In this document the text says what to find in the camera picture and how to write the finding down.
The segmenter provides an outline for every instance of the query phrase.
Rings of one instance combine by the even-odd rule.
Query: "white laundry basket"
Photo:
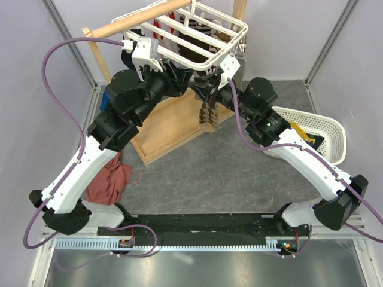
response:
[[[273,109],[287,121],[296,123],[305,133],[324,137],[318,152],[334,165],[344,161],[346,157],[346,133],[342,125],[328,117],[297,111],[295,109],[274,106]],[[272,150],[264,151],[265,154],[281,158]]]

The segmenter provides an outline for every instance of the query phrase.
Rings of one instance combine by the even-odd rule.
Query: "white cable tray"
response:
[[[232,246],[157,246],[155,251],[280,251],[276,239],[266,239],[265,245],[232,245]],[[56,249],[66,250],[114,250],[114,251],[149,251],[152,246],[120,247],[119,239],[58,238]]]
[[[142,9],[139,9],[139,10],[136,10],[134,12],[120,16],[118,18],[115,18],[112,20],[112,23],[119,21],[123,18],[129,17],[131,15],[134,15],[136,13],[139,13],[141,11],[144,11],[146,9],[152,8],[156,5],[159,5],[159,4],[164,3],[164,2],[167,2],[167,1],[166,0],[159,0],[155,3],[152,3],[149,6],[142,8]],[[203,13],[209,13],[210,15],[212,15],[213,19],[216,19],[216,21],[211,22],[211,21],[209,21],[203,17],[195,15],[194,12],[195,12],[196,8],[202,10]],[[155,27],[154,25],[152,25],[148,22],[140,24],[140,27],[145,28],[147,30],[150,30],[151,32],[157,33],[158,35],[162,36],[164,39],[167,39],[171,43],[171,46],[174,46],[175,44],[182,45],[183,47],[186,47],[186,48],[190,49],[191,51],[194,51],[195,53],[206,57],[207,60],[205,62],[196,63],[196,62],[192,62],[189,59],[186,59],[185,57],[175,53],[172,50],[169,50],[167,47],[164,47],[162,45],[158,46],[158,51],[157,51],[158,54],[162,55],[163,57],[167,57],[167,58],[169,58],[175,62],[178,62],[178,63],[180,63],[180,64],[182,64],[188,68],[192,68],[196,71],[205,71],[205,70],[209,69],[210,67],[215,66],[221,60],[223,60],[223,57],[227,53],[229,53],[231,51],[231,49],[237,47],[237,45],[239,44],[239,41],[244,38],[244,36],[246,35],[246,33],[248,31],[248,26],[243,21],[235,19],[231,16],[228,16],[222,12],[219,12],[213,8],[210,8],[209,6],[203,5],[203,4],[198,3],[198,2],[194,2],[191,8],[189,8],[189,7],[186,9],[181,8],[181,9],[176,10],[176,12],[185,16],[185,23],[184,24],[182,24],[176,20],[173,20],[170,17],[165,16],[165,15],[160,16],[156,19],[159,22],[161,22],[162,24],[165,24],[167,27],[172,27],[175,30],[177,30],[177,31],[179,31],[179,32],[181,32],[187,36],[190,36],[194,39],[198,39],[204,43],[207,43],[211,46],[216,47],[218,51],[214,54],[214,53],[207,51],[207,50],[205,50],[205,49],[203,49],[197,45],[194,45],[188,41],[185,41],[185,40],[181,39],[180,37],[178,37],[174,34],[171,34],[170,32],[168,32],[164,29]],[[206,35],[206,34],[199,32],[193,28],[190,28],[189,27],[189,20],[190,19],[195,20],[197,23],[201,23],[201,24],[204,24],[206,26],[209,26],[212,28],[212,30],[217,30],[220,33],[225,33],[226,35],[229,35],[231,37],[230,42],[226,43],[224,41],[220,41],[219,39],[216,39],[213,36]],[[230,29],[222,26],[222,20],[229,22],[230,26],[233,24],[235,29],[230,30]],[[137,41],[137,39],[140,37],[140,35],[132,32],[131,30],[124,31],[121,34],[124,35],[125,37],[133,40],[133,41]]]

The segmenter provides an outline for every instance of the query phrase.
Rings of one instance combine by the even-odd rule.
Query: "white wire basket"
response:
[[[287,121],[296,123],[305,133],[324,137],[318,152],[334,165],[346,157],[346,133],[342,125],[329,117],[274,106],[273,109]],[[272,151],[264,151],[271,157],[281,158]]]
[[[167,2],[167,1],[159,0],[145,8],[142,8],[140,10],[136,10],[129,14],[125,14],[123,16],[115,18],[112,20],[112,23],[119,21],[123,18],[129,17],[133,14],[144,11],[146,9],[152,8],[164,2]],[[198,11],[202,17],[196,15],[196,8],[198,8]],[[185,16],[184,24],[168,17],[167,15],[164,15],[164,16],[160,16],[156,18],[161,23],[160,28],[148,22],[142,23],[139,25],[139,27],[136,27],[136,28],[141,28],[141,29],[144,28],[146,30],[149,30],[150,33],[156,33],[162,36],[164,38],[164,41],[166,40],[166,42],[170,42],[169,47],[164,47],[165,45],[161,45],[161,43],[158,46],[157,52],[163,57],[172,59],[173,61],[178,62],[188,68],[192,68],[196,71],[205,71],[211,68],[212,66],[217,66],[217,64],[220,63],[225,57],[225,55],[229,53],[232,49],[236,49],[237,47],[242,48],[241,47],[242,45],[239,45],[240,41],[244,39],[244,36],[248,32],[248,26],[243,21],[235,19],[232,16],[219,12],[213,8],[210,8],[209,6],[203,5],[196,1],[193,1],[193,4],[191,5],[191,7],[184,7],[184,8],[176,10],[176,12]],[[207,20],[204,17],[204,15],[209,15],[209,18],[212,18],[213,21]],[[199,25],[209,26],[213,31],[218,31],[219,33],[225,33],[226,35],[231,37],[231,40],[229,42],[220,41],[219,39],[214,38],[213,36],[206,35],[205,33],[199,32],[189,27],[190,19],[197,21]],[[189,37],[192,37],[194,39],[207,43],[211,46],[214,46],[217,48],[218,51],[216,53],[212,53],[197,45],[194,45],[188,41],[185,41],[184,39],[181,39],[177,35],[178,33],[176,32],[170,33],[169,32],[170,28],[174,28],[176,31],[181,32],[184,35],[187,35]],[[137,39],[140,37],[140,35],[132,32],[131,30],[124,31],[121,34],[124,35],[126,38],[129,38],[133,41],[137,41]],[[192,62],[189,59],[186,59],[185,57],[179,55],[176,51],[170,48],[170,47],[174,47],[175,45],[174,43],[178,45],[182,45],[183,47],[186,47],[195,53],[203,55],[204,57],[206,57],[206,61],[203,63],[196,63],[196,62]]]

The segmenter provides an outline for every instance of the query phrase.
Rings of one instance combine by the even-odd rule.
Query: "drying rack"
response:
[[[83,29],[86,37],[107,38],[120,33],[126,38],[136,41],[140,35],[131,29],[149,30],[159,36],[181,45],[189,50],[203,56],[206,60],[203,63],[193,62],[168,49],[164,45],[158,46],[160,57],[167,57],[184,66],[193,68],[196,71],[204,71],[217,65],[230,51],[241,48],[241,40],[248,31],[248,26],[243,22],[245,15],[246,0],[234,0],[233,16],[228,16],[206,5],[198,3],[199,0],[159,0],[140,10],[125,14],[112,20],[112,23],[95,29]],[[196,9],[202,11],[198,16]],[[168,17],[168,14],[176,11],[184,15],[184,24]],[[215,19],[213,22],[205,19],[204,14]],[[163,24],[164,29],[152,25],[149,21],[157,21]],[[199,25],[209,26],[212,30],[230,36],[229,42],[223,42],[213,36],[205,35],[189,27],[189,21],[195,20]],[[173,28],[190,38],[198,39],[217,49],[216,53],[200,48],[191,42],[185,41],[177,35],[170,33]],[[107,68],[104,58],[98,49],[97,43],[89,42],[90,48],[102,71],[107,83],[111,81],[111,74]],[[199,136],[204,131],[199,126],[200,101],[194,98],[195,93],[188,89],[185,95],[179,98],[166,99],[158,104],[139,128],[139,133],[131,140],[144,164],[171,152],[189,140]],[[233,112],[224,106],[218,108],[218,121],[220,122],[231,117]]]

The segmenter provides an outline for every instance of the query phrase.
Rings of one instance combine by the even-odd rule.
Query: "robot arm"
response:
[[[138,133],[137,126],[142,126],[163,96],[181,96],[189,86],[205,102],[219,102],[234,110],[232,91],[226,79],[231,78],[238,68],[236,59],[227,56],[216,73],[190,82],[193,70],[178,68],[169,60],[159,63],[151,56],[152,49],[141,49],[134,51],[133,59],[139,59],[143,81],[134,70],[120,71],[113,76],[105,89],[109,103],[87,130],[86,149],[81,161],[77,162],[75,169],[54,197],[50,195],[54,183],[76,161],[77,154],[49,187],[42,191],[34,190],[29,196],[35,207],[40,206],[45,199],[50,199],[42,210],[43,219],[56,231],[70,235],[85,226],[117,227],[124,220],[123,210],[118,206],[101,206],[79,198],[100,169]],[[255,78],[245,91],[238,90],[237,93],[239,113],[248,122],[246,131],[253,141],[263,146],[297,142],[306,149],[312,149],[271,108],[278,96],[270,81]],[[277,213],[282,224],[297,227],[320,221],[333,230],[340,229],[360,204],[357,198],[307,152],[290,147],[279,147],[273,151],[295,167],[320,193],[320,197],[315,200],[286,204]],[[336,169],[361,196],[364,195],[368,184],[364,177],[358,175],[352,178],[323,160]]]
[[[220,76],[224,66],[215,74],[196,78],[189,86],[206,102],[219,102],[234,111],[234,101],[229,85],[220,89]],[[246,119],[246,131],[252,140],[262,146],[299,144],[301,149],[290,146],[277,147],[273,152],[289,162],[318,190],[320,197],[303,203],[288,203],[278,213],[290,227],[321,222],[324,226],[339,230],[360,205],[359,200],[339,181],[342,178],[356,192],[364,196],[368,181],[362,175],[351,177],[309,146],[279,114],[272,109],[277,99],[270,81],[254,78],[245,91],[237,90],[239,114]],[[332,175],[323,163],[304,149],[310,149],[339,174]]]

